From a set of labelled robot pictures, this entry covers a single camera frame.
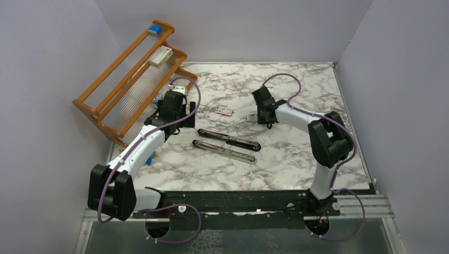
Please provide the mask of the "silver staple strip tray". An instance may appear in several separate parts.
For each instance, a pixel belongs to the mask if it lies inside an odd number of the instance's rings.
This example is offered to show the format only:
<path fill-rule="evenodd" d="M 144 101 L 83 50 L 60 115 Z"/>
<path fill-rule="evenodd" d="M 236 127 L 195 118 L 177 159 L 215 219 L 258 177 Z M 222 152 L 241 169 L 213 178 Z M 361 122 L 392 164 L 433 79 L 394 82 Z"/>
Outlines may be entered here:
<path fill-rule="evenodd" d="M 257 114 L 248 114 L 246 115 L 246 121 L 247 122 L 258 122 L 258 115 Z"/>

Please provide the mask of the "black stapler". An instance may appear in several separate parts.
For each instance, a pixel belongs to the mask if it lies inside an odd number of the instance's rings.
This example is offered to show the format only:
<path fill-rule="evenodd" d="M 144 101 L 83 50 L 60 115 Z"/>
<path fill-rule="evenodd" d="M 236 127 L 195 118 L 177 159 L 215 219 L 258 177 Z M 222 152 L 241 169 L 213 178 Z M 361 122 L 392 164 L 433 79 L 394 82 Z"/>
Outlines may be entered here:
<path fill-rule="evenodd" d="M 243 148 L 250 151 L 260 151 L 262 148 L 262 146 L 255 141 L 244 140 L 234 136 L 212 132 L 205 129 L 198 129 L 197 133 L 201 137 L 224 141 L 226 144 L 229 144 L 231 146 Z"/>

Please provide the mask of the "red white staple box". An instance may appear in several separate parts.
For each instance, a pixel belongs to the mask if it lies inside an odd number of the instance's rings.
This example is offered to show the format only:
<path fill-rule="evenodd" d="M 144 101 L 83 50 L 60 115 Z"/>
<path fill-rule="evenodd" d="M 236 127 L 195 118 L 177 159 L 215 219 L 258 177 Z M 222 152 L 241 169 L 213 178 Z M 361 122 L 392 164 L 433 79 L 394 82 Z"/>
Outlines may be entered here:
<path fill-rule="evenodd" d="M 224 116 L 232 116 L 233 110 L 230 108 L 219 106 L 217 109 L 217 113 Z"/>

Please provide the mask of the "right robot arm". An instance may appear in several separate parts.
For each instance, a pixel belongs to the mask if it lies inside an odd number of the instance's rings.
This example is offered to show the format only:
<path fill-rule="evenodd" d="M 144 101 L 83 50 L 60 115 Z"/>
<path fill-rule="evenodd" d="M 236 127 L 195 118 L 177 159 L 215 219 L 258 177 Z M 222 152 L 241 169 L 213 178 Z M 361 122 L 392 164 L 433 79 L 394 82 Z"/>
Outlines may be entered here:
<path fill-rule="evenodd" d="M 274 123 L 287 124 L 309 135 L 312 155 L 317 162 L 312 185 L 307 191 L 306 210 L 323 212 L 333 196 L 338 168 L 354 149 L 354 141 L 340 115 L 322 115 L 296 108 L 282 99 L 276 101 L 265 86 L 252 92 L 257 106 L 258 124 L 269 129 Z"/>

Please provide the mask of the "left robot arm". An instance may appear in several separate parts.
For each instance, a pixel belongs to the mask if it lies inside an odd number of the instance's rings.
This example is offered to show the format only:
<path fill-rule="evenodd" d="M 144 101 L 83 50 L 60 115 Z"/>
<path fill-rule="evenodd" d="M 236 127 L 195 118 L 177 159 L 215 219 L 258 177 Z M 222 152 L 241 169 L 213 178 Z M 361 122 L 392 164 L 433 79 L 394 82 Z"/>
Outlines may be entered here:
<path fill-rule="evenodd" d="M 147 210 L 153 217 L 166 212 L 162 193 L 152 188 L 135 189 L 134 179 L 150 156 L 181 128 L 195 125 L 194 112 L 187 112 L 186 87 L 168 90 L 158 109 L 146 118 L 135 139 L 105 166 L 95 165 L 89 179 L 87 206 L 125 221 L 133 212 Z"/>

